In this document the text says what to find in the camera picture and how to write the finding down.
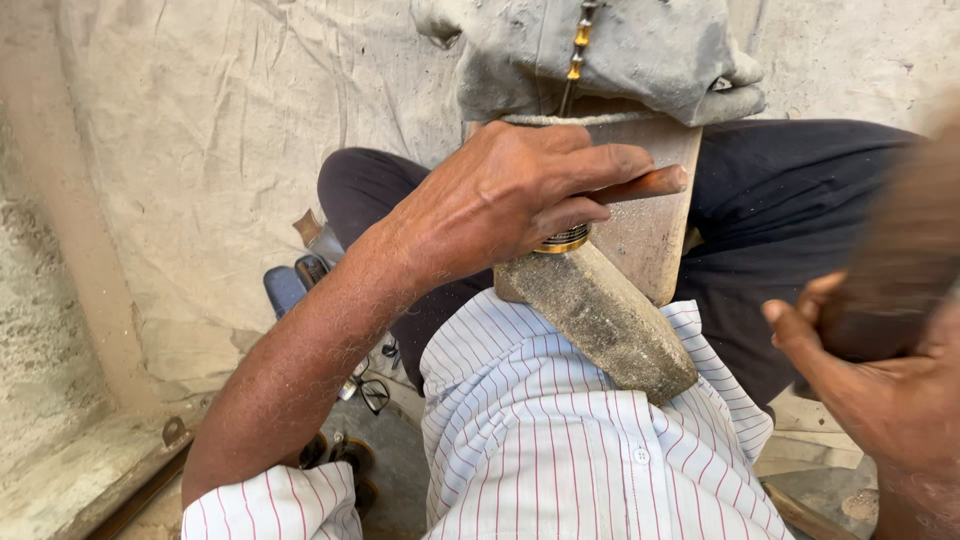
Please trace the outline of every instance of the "blurred hand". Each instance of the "blurred hand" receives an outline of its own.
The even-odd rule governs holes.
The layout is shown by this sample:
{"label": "blurred hand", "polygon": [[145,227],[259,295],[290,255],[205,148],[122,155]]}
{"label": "blurred hand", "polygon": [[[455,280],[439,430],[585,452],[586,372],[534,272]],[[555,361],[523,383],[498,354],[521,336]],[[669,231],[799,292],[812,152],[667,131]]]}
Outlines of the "blurred hand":
{"label": "blurred hand", "polygon": [[[492,122],[368,233],[429,290],[528,254],[573,226],[609,219],[607,207],[573,195],[653,170],[642,148],[591,146],[581,127]],[[685,183],[684,174],[676,190]]]}
{"label": "blurred hand", "polygon": [[960,302],[954,298],[934,315],[916,356],[849,363],[825,352],[814,330],[820,307],[844,278],[808,283],[796,307],[764,304],[774,346],[876,461],[882,478],[960,485]]}

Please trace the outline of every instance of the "white striped shirt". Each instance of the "white striped shirt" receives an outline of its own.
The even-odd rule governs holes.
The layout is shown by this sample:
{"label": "white striped shirt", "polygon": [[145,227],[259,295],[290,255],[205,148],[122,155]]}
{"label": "white striped shirt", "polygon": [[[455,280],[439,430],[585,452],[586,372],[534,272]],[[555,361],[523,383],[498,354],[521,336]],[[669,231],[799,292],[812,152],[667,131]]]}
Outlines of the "white striped shirt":
{"label": "white striped shirt", "polygon": [[[751,468],[770,417],[701,335],[694,302],[661,311],[700,378],[659,407],[526,305],[490,289],[457,311],[420,363],[427,536],[791,538]],[[360,538],[349,476],[274,467],[191,504],[183,538]]]}

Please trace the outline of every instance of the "glasses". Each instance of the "glasses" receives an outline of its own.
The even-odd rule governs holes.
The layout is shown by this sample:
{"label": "glasses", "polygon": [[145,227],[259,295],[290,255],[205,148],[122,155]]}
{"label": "glasses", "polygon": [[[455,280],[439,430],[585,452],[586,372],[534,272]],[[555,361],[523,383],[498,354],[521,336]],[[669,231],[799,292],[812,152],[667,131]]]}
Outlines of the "glasses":
{"label": "glasses", "polygon": [[[380,414],[380,411],[390,402],[390,391],[387,390],[387,386],[380,380],[363,380],[363,374],[367,372],[369,367],[370,357],[364,356],[363,360],[361,360],[353,370],[350,378],[356,384],[356,387],[359,388],[360,396],[363,398],[364,403],[367,404],[367,407],[370,408],[370,411],[372,411],[374,415],[377,415]],[[341,397],[349,399],[352,394],[353,392],[349,392],[349,395]]]}

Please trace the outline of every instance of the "dark trousers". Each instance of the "dark trousers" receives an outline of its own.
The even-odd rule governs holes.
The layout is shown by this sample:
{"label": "dark trousers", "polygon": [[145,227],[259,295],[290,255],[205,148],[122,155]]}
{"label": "dark trousers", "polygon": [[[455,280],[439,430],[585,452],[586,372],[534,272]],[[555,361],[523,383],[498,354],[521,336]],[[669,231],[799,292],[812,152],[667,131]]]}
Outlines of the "dark trousers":
{"label": "dark trousers", "polygon": [[[760,305],[796,302],[809,280],[844,266],[891,160],[915,135],[843,120],[741,120],[704,128],[689,224],[704,243],[683,257],[674,300],[696,300],[703,332],[758,404],[800,375],[770,343]],[[429,174],[409,160],[348,148],[320,172],[320,203],[349,247]],[[422,395],[420,356],[478,292],[487,270],[418,300],[390,328]]]}

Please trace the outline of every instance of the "shirt button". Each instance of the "shirt button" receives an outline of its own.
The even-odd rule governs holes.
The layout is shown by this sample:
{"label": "shirt button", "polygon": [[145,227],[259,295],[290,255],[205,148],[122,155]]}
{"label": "shirt button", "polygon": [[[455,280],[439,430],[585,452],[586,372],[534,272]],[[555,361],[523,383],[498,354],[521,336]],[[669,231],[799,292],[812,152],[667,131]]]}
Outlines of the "shirt button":
{"label": "shirt button", "polygon": [[634,461],[640,465],[646,465],[650,463],[650,453],[645,448],[638,448],[634,450]]}

